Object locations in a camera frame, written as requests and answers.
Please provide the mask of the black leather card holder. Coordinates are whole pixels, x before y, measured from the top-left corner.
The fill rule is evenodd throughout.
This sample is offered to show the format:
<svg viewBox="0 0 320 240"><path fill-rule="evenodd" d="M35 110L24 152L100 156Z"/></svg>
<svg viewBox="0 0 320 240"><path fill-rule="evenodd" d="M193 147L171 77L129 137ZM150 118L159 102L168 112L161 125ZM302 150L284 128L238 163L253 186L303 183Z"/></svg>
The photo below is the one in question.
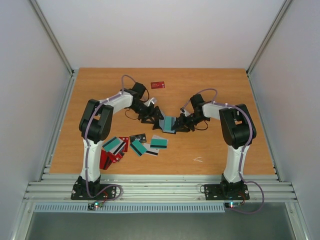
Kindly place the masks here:
<svg viewBox="0 0 320 240"><path fill-rule="evenodd" d="M174 131L174 132L166 132L166 131L164 131L164 123L165 123L165 118L164 118L164 120L159 120L158 122L156 122L156 123L153 125L152 129L153 129L153 130L162 130L163 133L176 134L175 131Z"/></svg>

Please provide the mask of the teal card front bottom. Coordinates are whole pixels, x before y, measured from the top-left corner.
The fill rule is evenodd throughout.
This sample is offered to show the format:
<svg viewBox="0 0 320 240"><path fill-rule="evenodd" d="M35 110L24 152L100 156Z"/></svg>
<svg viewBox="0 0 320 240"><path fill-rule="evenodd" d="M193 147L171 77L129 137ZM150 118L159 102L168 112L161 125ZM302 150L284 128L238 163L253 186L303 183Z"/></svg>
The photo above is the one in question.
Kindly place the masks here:
<svg viewBox="0 0 320 240"><path fill-rule="evenodd" d="M174 132L174 130L172 130L172 127L175 124L175 121L176 121L176 117L166 116L164 119L164 131Z"/></svg>

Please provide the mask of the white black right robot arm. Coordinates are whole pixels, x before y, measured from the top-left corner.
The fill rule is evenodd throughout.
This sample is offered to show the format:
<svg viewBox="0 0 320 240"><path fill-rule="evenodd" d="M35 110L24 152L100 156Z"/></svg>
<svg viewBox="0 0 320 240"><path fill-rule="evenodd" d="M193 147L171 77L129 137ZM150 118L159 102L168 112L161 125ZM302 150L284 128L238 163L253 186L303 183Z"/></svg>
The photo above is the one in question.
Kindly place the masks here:
<svg viewBox="0 0 320 240"><path fill-rule="evenodd" d="M180 109L180 116L171 129L175 132L194 131L195 126L203 121L217 119L220 121L222 136L228 145L226 167L222 174L221 194L225 198L234 197L238 191L238 183L243 181L245 158L257 130L247 106L243 103L231 105L216 101L206 102L200 93L193 95L191 102L193 113L187 114Z"/></svg>

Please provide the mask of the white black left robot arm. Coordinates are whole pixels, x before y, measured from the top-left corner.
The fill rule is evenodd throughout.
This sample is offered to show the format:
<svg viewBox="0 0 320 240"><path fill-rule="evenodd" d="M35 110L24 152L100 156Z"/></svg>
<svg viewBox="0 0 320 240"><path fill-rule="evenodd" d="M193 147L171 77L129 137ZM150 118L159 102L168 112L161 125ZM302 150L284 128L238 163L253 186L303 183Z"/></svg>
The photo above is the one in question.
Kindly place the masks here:
<svg viewBox="0 0 320 240"><path fill-rule="evenodd" d="M80 176L87 182L82 192L89 199L96 199L101 193L100 185L95 182L101 176L99 164L102 143L111 131L113 115L123 109L131 109L138 114L138 120L145 124L156 124L165 118L153 98L146 102L142 100L146 90L143 84L136 82L132 88L123 88L109 98L88 100L79 130L84 144Z"/></svg>

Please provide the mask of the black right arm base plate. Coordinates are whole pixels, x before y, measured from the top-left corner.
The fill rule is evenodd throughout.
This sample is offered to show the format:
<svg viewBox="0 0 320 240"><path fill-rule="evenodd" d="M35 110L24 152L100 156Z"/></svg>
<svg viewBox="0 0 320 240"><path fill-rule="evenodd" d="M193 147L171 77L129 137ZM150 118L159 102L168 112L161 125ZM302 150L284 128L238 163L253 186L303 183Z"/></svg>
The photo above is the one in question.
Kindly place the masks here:
<svg viewBox="0 0 320 240"><path fill-rule="evenodd" d="M246 184L205 184L204 196L207 201L240 201L250 199L248 186Z"/></svg>

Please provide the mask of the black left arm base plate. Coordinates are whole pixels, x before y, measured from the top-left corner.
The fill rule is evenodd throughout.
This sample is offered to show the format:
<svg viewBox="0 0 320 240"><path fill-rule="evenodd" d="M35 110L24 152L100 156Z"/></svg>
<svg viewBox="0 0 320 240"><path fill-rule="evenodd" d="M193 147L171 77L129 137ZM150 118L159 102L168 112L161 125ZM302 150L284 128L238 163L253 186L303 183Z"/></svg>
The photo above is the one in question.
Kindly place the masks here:
<svg viewBox="0 0 320 240"><path fill-rule="evenodd" d="M111 200L116 197L117 187L112 184L102 184L101 176L96 181L88 182L88 191L86 180L81 176L78 177L71 191L71 200Z"/></svg>

